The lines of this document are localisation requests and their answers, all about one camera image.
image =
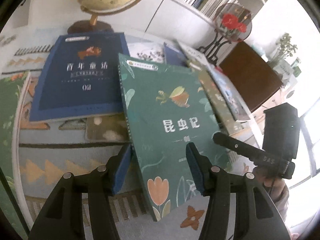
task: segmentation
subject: brown cabinet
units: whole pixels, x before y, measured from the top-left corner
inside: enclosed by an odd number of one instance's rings
[[[282,85],[276,73],[245,42],[238,43],[220,67],[251,112],[258,109]]]

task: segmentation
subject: red flower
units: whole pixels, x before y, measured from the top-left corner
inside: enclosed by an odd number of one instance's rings
[[[237,29],[240,32],[245,33],[247,31],[247,25],[245,25],[244,23],[238,23]]]
[[[234,30],[238,27],[238,17],[233,14],[226,13],[223,16],[221,23],[227,27],[228,30]]]

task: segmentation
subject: label sticker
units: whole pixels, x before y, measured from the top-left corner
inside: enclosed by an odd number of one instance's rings
[[[71,37],[71,38],[66,38],[66,42],[68,42],[68,41],[86,41],[88,39],[89,39],[89,36]]]
[[[158,70],[158,66],[153,64],[141,63],[141,62],[132,61],[132,60],[127,60],[127,64],[132,67],[143,68],[146,70],[153,70],[153,71]]]

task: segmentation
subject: blue book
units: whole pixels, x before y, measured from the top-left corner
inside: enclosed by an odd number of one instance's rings
[[[123,112],[118,53],[129,55],[123,33],[60,36],[39,77],[30,121]]]
[[[188,67],[187,57],[178,49],[164,43],[164,60],[166,64]]]

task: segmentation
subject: globe stand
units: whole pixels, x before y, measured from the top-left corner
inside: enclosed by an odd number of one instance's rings
[[[92,14],[90,21],[77,21],[68,28],[68,34],[96,31],[114,32],[110,24],[98,21],[97,14]]]

